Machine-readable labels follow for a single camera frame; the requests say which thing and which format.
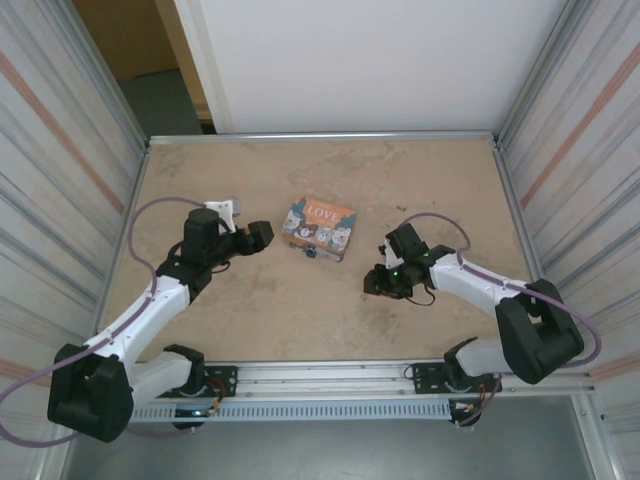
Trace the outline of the orange LOVE tin box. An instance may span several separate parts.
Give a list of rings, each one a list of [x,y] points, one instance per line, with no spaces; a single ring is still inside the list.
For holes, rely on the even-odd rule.
[[[299,195],[287,212],[281,233],[290,248],[304,253],[304,245],[312,244],[317,251],[315,259],[339,263],[344,259],[356,221],[353,209]]]

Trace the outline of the aluminium table side bar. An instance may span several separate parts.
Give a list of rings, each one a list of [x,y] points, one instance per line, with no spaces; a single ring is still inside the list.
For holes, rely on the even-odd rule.
[[[148,167],[150,151],[151,151],[151,143],[147,142],[142,152],[139,168],[137,170],[137,173],[133,182],[131,195],[129,196],[128,202],[125,204],[125,210],[121,218],[122,220],[121,228],[120,228],[119,235],[117,237],[117,241],[114,245],[111,258],[110,258],[111,264],[108,267],[106,277],[103,282],[101,295],[100,295],[100,298],[96,307],[95,315],[94,315],[94,324],[92,328],[93,334],[96,334],[101,330],[102,322],[106,316],[106,312],[110,302],[111,292],[113,290],[113,286],[115,283],[115,277],[117,275],[117,271],[119,268],[119,264],[120,264],[123,252],[126,249],[127,237],[129,235],[131,223],[135,215],[136,205],[138,203],[140,191],[141,191],[145,173]]]
[[[562,298],[556,287],[542,278],[504,154],[494,148],[493,157],[530,276],[523,287],[513,291],[513,298],[499,303],[498,327],[503,350],[509,360],[547,366],[560,360],[565,347],[573,346],[573,320],[561,309]]]

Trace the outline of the aluminium table edge bar long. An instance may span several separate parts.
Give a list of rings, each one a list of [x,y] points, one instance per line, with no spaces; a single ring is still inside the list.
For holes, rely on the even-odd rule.
[[[149,146],[187,144],[355,142],[355,141],[494,141],[491,131],[438,130],[395,132],[252,133],[151,136]]]

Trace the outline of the brown cardboard panel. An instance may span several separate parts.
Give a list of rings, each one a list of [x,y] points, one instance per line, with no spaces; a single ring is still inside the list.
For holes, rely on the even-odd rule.
[[[178,68],[155,0],[72,0],[118,81]]]

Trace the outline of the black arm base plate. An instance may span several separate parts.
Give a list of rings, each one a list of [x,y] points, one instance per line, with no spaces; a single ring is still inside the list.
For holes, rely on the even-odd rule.
[[[203,396],[224,399],[234,397],[238,386],[236,366],[206,365]]]
[[[481,394],[502,390],[501,382],[493,374],[471,377],[443,361],[411,363],[404,369],[403,377],[413,383],[416,394]]]

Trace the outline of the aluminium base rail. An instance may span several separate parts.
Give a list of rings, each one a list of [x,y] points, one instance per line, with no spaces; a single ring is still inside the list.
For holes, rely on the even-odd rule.
[[[237,369],[233,401],[378,400],[415,397],[412,370],[416,361],[208,361],[213,367]],[[556,372],[536,385],[513,374],[502,375],[497,395],[502,397],[591,396],[589,374],[569,369]]]

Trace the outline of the white door frame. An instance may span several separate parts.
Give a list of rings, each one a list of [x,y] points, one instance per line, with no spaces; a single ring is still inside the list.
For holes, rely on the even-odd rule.
[[[174,4],[216,131],[218,134],[235,133],[213,41],[207,28],[204,0],[174,0]]]

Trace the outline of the aluminium frame upright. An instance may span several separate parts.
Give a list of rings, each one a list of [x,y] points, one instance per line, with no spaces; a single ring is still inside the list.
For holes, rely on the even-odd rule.
[[[148,137],[72,1],[53,0],[52,9],[55,10],[54,18],[61,23],[63,33],[70,41],[72,51],[79,56],[82,70],[88,74],[90,83],[128,143],[134,150],[145,153],[149,147]]]
[[[550,75],[553,64],[593,2],[594,0],[566,0],[508,114],[500,128],[494,132],[494,143],[497,149],[504,150],[518,130],[546,78]]]

